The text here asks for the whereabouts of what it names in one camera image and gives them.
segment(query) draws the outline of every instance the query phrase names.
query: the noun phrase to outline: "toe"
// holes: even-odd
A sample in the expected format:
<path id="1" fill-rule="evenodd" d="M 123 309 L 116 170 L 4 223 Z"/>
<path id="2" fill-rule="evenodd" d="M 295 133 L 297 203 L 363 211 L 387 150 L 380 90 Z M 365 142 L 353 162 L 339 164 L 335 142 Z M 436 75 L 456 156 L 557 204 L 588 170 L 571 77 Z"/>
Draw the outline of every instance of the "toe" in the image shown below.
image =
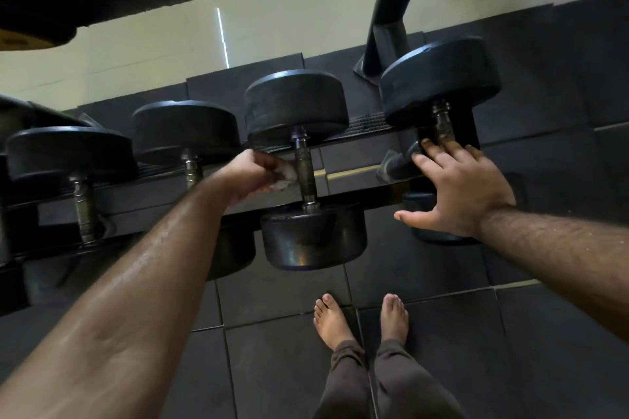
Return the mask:
<path id="1" fill-rule="evenodd" d="M 327 306 L 330 310 L 338 310 L 338 303 L 329 293 L 326 293 L 323 296 L 323 303 L 325 303 L 325 306 Z"/>
<path id="2" fill-rule="evenodd" d="M 384 300 L 382 300 L 382 309 L 386 309 L 389 312 L 393 310 L 395 299 L 395 295 L 391 293 L 387 293 L 386 295 L 384 295 Z"/>

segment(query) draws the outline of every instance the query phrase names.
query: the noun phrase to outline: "light strip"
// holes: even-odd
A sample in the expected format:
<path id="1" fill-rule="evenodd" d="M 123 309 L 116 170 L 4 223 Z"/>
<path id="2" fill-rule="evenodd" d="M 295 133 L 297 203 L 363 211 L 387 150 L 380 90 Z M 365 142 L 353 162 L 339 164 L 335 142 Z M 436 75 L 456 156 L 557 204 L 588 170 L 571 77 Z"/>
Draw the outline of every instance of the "light strip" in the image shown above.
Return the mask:
<path id="1" fill-rule="evenodd" d="M 225 66 L 230 67 L 230 61 L 227 59 L 227 45 L 225 44 L 225 36 L 223 34 L 223 20 L 221 20 L 221 9 L 216 7 L 216 13 L 218 14 L 218 28 L 221 30 L 221 43 L 223 44 L 223 54 L 225 55 Z"/>

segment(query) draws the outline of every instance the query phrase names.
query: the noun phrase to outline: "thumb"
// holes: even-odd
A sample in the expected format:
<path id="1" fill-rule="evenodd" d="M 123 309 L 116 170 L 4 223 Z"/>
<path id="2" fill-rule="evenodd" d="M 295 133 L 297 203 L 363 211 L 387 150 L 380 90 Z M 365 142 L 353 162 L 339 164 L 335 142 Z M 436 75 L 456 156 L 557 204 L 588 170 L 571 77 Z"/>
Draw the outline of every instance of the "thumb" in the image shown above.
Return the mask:
<path id="1" fill-rule="evenodd" d="M 436 210 L 431 210 L 429 212 L 409 212 L 408 210 L 398 210 L 393 216 L 396 220 L 404 222 L 406 225 L 411 227 L 439 230 L 439 213 Z"/>

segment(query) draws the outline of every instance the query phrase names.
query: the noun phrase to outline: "leg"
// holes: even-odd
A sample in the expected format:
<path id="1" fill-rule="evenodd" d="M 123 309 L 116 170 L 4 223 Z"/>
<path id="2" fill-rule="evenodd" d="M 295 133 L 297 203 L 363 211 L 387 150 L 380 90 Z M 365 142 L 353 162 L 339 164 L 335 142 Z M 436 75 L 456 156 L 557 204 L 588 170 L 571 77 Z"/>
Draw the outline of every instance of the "leg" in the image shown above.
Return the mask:
<path id="1" fill-rule="evenodd" d="M 382 302 L 382 344 L 375 358 L 382 419 L 461 419 L 459 402 L 404 350 L 408 312 L 397 295 Z"/>
<path id="2" fill-rule="evenodd" d="M 365 351 L 358 346 L 331 295 L 314 307 L 314 326 L 334 351 L 332 367 L 314 419 L 369 419 L 369 378 Z"/>

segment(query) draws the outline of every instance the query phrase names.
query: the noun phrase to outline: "cream wall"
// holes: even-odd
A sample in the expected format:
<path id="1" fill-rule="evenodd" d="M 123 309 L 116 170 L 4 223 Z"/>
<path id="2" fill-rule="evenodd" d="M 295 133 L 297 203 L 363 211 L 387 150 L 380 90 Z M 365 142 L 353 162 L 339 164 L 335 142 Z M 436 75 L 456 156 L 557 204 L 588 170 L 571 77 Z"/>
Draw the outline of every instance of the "cream wall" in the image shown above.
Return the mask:
<path id="1" fill-rule="evenodd" d="M 65 110 L 295 52 L 363 44 L 374 0 L 195 0 L 80 28 L 67 46 L 0 52 L 0 92 Z M 412 0 L 408 32 L 572 0 Z M 223 38 L 217 9 L 221 13 Z"/>

